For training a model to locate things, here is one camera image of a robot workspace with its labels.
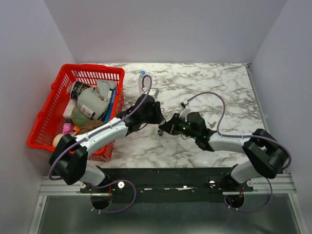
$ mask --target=pink object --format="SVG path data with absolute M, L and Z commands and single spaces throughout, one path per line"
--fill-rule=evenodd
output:
M 72 133 L 74 131 L 74 124 L 72 123 L 65 123 L 63 125 L 63 134 Z

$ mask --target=bottle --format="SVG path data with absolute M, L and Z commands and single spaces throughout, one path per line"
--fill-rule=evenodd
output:
M 147 73 L 145 71 L 141 71 L 140 72 L 140 76 L 138 77 L 138 92 L 139 92 L 139 95 L 141 96 L 144 92 L 146 92 L 148 90 L 148 87 L 150 87 L 150 79 L 148 78 L 145 78 L 144 79 L 144 88 L 142 90 L 142 80 L 143 80 L 143 77 L 147 75 Z

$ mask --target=cable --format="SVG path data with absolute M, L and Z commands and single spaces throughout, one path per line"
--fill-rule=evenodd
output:
M 269 181 L 267 178 L 265 178 L 265 179 L 268 181 L 268 184 L 269 184 L 271 193 L 270 193 L 270 198 L 269 198 L 269 200 L 268 200 L 267 203 L 266 203 L 265 205 L 263 205 L 262 207 L 257 208 L 257 209 L 254 209 L 254 210 L 242 210 L 242 209 L 234 208 L 234 207 L 231 206 L 231 200 L 229 199 L 228 196 L 224 196 L 224 203 L 225 203 L 225 205 L 226 205 L 229 209 L 231 209 L 231 210 L 233 210 L 233 211 L 239 211 L 239 212 L 243 212 L 243 213 L 257 212 L 257 211 L 261 211 L 261 210 L 267 208 L 268 205 L 270 205 L 270 203 L 272 202 L 272 199 L 273 199 L 273 188 L 272 188 L 272 184 L 270 183 L 270 181 Z
M 131 113 L 129 113 L 126 117 L 124 117 L 123 119 L 121 119 L 121 120 L 117 121 L 116 123 L 112 124 L 112 127 L 114 127 L 115 125 L 117 125 L 117 124 L 123 122 L 124 120 L 126 120 L 127 118 L 129 118 L 131 115 L 133 115 L 134 112 L 136 112 L 136 111 L 138 110 L 138 108 L 140 108 L 141 105 L 144 103 L 145 99 L 147 98 L 147 96 L 148 96 L 148 94 L 150 93 L 151 88 L 152 88 L 152 77 L 151 77 L 150 75 L 145 75 L 145 76 L 143 77 L 143 79 L 142 79 L 142 86 L 144 87 L 144 80 L 145 80 L 146 77 L 148 77 L 148 78 L 150 79 L 150 86 L 149 86 L 149 88 L 148 88 L 148 90 L 147 90 L 146 95 L 145 95 L 144 98 L 142 99 L 142 101 L 141 101 L 141 102 L 139 103 L 139 105 L 138 105 Z M 98 129 L 98 130 L 95 131 L 94 133 L 89 134 L 88 137 L 90 138 L 90 137 L 94 136 L 95 134 L 98 134 L 99 132 L 102 132 L 102 131 L 104 131 L 104 130 L 106 130 L 106 129 L 109 129 L 110 127 L 111 127 L 110 125 L 107 125 L 106 127 L 102 128 L 102 129 Z M 52 164 L 52 166 L 51 166 L 51 168 L 50 168 L 50 170 L 49 170 L 49 174 L 48 174 L 50 180 L 60 180 L 60 179 L 61 179 L 61 177 L 56 177 L 56 178 L 55 178 L 55 177 L 52 177 L 52 172 L 53 172 L 53 170 L 54 170 L 56 164 L 60 161 L 60 159 L 61 159 L 69 150 L 71 150 L 71 149 L 74 148 L 75 146 L 79 145 L 80 143 L 84 142 L 85 140 L 86 140 L 86 138 L 83 138 L 83 139 L 77 141 L 75 144 L 69 146 L 67 149 L 65 149 L 65 150 L 55 159 L 55 161 L 53 162 L 53 164 Z
M 129 209 L 133 205 L 133 203 L 135 202 L 136 197 L 137 197 L 137 191 L 136 191 L 136 188 L 135 188 L 134 184 L 131 183 L 128 180 L 125 180 L 125 179 L 117 180 L 117 181 L 114 181 L 112 183 L 106 184 L 104 186 L 94 186 L 94 185 L 91 185 L 91 186 L 94 187 L 94 188 L 97 188 L 97 189 L 103 189 L 103 188 L 107 188 L 107 187 L 109 187 L 109 186 L 111 186 L 113 184 L 119 183 L 119 182 L 126 182 L 126 183 L 128 183 L 128 184 L 130 184 L 132 186 L 133 191 L 134 191 L 134 195 L 133 195 L 133 199 L 130 202 L 130 204 L 127 205 L 126 207 L 120 209 L 120 210 L 116 210 L 116 211 L 102 211 L 102 210 L 98 210 L 98 209 L 94 208 L 93 203 L 92 203 L 92 197 L 91 197 L 90 198 L 90 203 L 91 203 L 91 206 L 92 206 L 92 211 L 94 210 L 94 211 L 98 211 L 99 213 L 105 213 L 105 214 L 115 214 L 115 213 L 123 212 L 123 211 Z
M 183 140 L 190 139 L 190 137 L 188 137 L 188 138 L 183 138 L 183 134 L 181 134 L 181 137 L 182 137 Z
M 142 129 L 145 128 L 146 126 L 147 126 L 147 123 L 146 123 L 143 127 L 141 127 L 138 131 L 142 130 Z
M 109 196 L 109 197 L 112 197 L 112 196 L 113 196 L 113 194 L 112 194 L 112 186 L 109 186 L 108 196 Z
M 242 197 L 243 195 L 244 195 L 243 187 L 240 186 L 240 192 L 239 192 L 238 197 Z
M 212 94 L 212 95 L 215 95 L 217 96 L 221 101 L 222 101 L 222 104 L 223 104 L 223 112 L 222 112 L 222 115 L 220 117 L 220 120 L 217 124 L 217 127 L 216 127 L 216 131 L 217 133 L 222 136 L 222 137 L 233 137 L 233 138 L 242 138 L 242 135 L 229 135 L 229 134 L 223 134 L 220 132 L 219 128 L 220 128 L 220 124 L 221 124 L 221 121 L 224 117 L 224 114 L 225 114 L 225 102 L 223 100 L 223 98 L 219 95 L 219 94 L 216 94 L 214 92 L 202 92 L 202 93 L 199 93 L 199 94 L 196 94 L 194 95 L 193 97 L 191 97 L 190 99 L 188 99 L 187 101 L 190 102 L 192 99 L 194 99 L 195 97 L 199 96 L 199 95 L 202 95 L 202 94 Z M 250 137 L 250 138 L 258 138 L 258 139 L 262 139 L 262 140 L 267 140 L 267 141 L 270 141 L 272 143 L 275 143 L 277 144 L 280 148 L 282 148 L 282 150 L 284 150 L 288 156 L 288 163 L 286 164 L 285 167 L 282 168 L 282 170 L 285 170 L 287 168 L 289 168 L 289 166 L 291 165 L 292 163 L 292 156 L 291 156 L 291 153 L 289 152 L 289 150 L 286 148 L 286 146 L 284 146 L 282 143 L 276 141 L 276 140 L 272 140 L 270 138 L 267 138 L 267 137 L 264 137 L 264 136 L 255 136 L 255 135 L 244 135 L 244 137 Z

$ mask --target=gray floor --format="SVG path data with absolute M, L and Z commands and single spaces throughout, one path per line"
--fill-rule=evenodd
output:
M 267 195 L 249 195 L 255 208 Z M 120 204 L 109 207 L 119 208 Z M 221 203 L 134 204 L 119 214 L 91 212 L 90 197 L 49 197 L 40 234 L 296 234 L 288 195 L 275 195 L 265 210 L 244 214 Z

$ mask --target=red plastic basket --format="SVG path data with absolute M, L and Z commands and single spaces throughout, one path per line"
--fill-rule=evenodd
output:
M 113 80 L 117 83 L 117 91 L 113 111 L 110 119 L 121 112 L 124 96 L 122 82 L 125 72 L 122 68 L 106 67 L 93 64 L 65 64 L 60 69 L 58 76 L 51 85 L 51 93 L 47 99 L 44 108 L 37 115 L 34 128 L 28 138 L 27 145 L 32 148 L 44 149 L 53 152 L 52 146 L 54 137 L 62 133 L 65 119 L 64 110 L 70 99 L 70 94 L 66 92 L 76 80 L 96 85 L 98 79 Z M 109 161 L 112 156 L 114 142 L 111 142 L 98 151 L 94 152 L 89 160 Z

